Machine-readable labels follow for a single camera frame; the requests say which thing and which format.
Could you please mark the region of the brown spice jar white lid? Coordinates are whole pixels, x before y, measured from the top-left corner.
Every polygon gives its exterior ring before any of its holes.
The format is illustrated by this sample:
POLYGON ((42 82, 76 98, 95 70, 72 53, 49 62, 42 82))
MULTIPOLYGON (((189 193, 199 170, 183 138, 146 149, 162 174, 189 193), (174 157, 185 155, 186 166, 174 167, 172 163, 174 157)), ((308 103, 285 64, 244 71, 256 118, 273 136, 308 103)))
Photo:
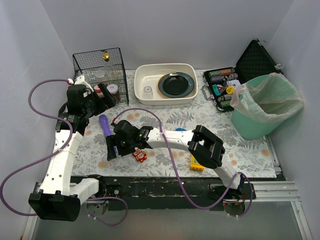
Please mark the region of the brown spice jar white lid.
POLYGON ((106 89, 116 98, 117 103, 119 103, 121 101, 119 88, 116 84, 109 84, 106 86, 106 89))

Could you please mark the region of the pink lid spice jar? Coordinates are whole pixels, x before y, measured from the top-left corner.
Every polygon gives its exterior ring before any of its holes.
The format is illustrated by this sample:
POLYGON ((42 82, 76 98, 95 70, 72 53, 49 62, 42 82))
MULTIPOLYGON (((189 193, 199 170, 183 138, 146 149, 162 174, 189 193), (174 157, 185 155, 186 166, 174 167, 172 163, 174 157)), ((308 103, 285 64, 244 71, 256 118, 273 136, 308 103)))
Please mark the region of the pink lid spice jar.
POLYGON ((100 89, 100 87, 99 87, 98 85, 95 85, 93 89, 94 89, 94 91, 96 92, 96 94, 97 94, 100 98, 102 98, 102 97, 104 96, 103 92, 101 91, 101 89, 100 89))

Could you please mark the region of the silver lid spice jar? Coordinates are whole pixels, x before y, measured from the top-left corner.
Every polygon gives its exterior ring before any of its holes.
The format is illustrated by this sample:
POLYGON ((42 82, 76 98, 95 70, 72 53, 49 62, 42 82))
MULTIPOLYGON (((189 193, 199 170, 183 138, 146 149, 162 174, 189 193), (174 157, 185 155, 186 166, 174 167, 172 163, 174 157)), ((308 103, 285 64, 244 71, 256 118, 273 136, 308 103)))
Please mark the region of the silver lid spice jar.
POLYGON ((100 84, 100 83, 108 84, 109 77, 104 70, 100 69, 100 70, 95 71, 94 77, 95 77, 95 80, 98 84, 100 84))

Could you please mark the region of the glass bottle gold stopper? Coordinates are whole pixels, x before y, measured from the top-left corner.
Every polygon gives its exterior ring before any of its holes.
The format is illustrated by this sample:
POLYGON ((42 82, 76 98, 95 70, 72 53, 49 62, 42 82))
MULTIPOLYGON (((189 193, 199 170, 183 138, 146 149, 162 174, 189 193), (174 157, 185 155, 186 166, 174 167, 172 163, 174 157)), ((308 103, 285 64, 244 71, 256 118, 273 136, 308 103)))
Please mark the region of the glass bottle gold stopper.
POLYGON ((110 59, 109 53, 105 50, 102 54, 103 64, 104 64, 104 70, 105 72, 112 76, 114 73, 114 64, 112 63, 110 59))

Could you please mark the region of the black small plate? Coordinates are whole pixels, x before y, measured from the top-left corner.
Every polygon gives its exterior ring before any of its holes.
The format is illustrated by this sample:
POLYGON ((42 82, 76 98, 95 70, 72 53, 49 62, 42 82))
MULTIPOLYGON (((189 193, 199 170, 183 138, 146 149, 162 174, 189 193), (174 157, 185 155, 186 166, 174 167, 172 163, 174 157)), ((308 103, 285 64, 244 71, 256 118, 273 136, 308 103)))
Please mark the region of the black small plate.
POLYGON ((188 81, 182 76, 170 76, 163 81, 163 90, 170 95, 179 95, 188 88, 188 81))

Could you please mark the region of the blue ceramic plate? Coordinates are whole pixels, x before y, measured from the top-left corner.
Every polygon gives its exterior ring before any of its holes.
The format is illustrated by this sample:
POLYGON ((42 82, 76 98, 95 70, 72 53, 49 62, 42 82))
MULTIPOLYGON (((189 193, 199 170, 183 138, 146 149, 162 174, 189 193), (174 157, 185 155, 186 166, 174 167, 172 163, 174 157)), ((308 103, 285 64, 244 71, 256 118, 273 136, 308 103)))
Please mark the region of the blue ceramic plate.
POLYGON ((195 82, 193 80, 193 78, 184 73, 184 72, 171 72, 171 73, 168 73, 168 74, 165 74, 163 75, 158 83, 157 83, 157 88, 158 88, 158 91, 166 98, 170 98, 170 99, 177 99, 177 98, 185 98, 187 97, 195 88, 195 82), (164 80, 166 78, 169 78, 169 77, 176 77, 176 76, 181 76, 181 77, 184 77, 187 79, 188 81, 188 88, 187 90, 184 92, 184 93, 181 93, 181 94, 178 94, 178 95, 172 95, 172 94, 168 94, 164 91, 163 87, 162 87, 162 84, 164 82, 164 80))

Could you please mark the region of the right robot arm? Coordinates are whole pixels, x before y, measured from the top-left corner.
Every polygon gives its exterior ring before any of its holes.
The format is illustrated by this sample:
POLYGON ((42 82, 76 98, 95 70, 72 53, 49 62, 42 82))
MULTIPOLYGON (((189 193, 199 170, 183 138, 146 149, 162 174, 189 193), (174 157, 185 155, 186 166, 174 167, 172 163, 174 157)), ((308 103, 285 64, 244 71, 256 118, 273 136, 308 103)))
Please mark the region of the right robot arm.
POLYGON ((202 125, 194 130, 166 131, 152 126, 137 128, 126 120, 112 123, 113 134, 106 136, 107 160, 132 154, 136 149, 170 147, 188 151, 203 167, 212 169, 225 187, 242 195, 244 178, 241 177, 225 155, 223 141, 202 125))

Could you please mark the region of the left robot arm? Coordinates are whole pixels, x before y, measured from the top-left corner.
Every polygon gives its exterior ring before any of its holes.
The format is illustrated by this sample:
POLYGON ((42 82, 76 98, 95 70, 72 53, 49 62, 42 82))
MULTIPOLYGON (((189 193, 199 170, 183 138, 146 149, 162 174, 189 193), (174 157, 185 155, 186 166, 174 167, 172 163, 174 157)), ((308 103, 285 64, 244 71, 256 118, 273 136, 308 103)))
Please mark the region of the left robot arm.
POLYGON ((58 111, 55 125, 53 155, 46 175, 28 203, 42 220, 73 222, 81 205, 90 197, 103 197, 106 188, 97 174, 85 176, 71 187, 71 174, 78 147, 84 137, 89 119, 106 110, 104 102, 85 83, 69 83, 67 101, 58 111))

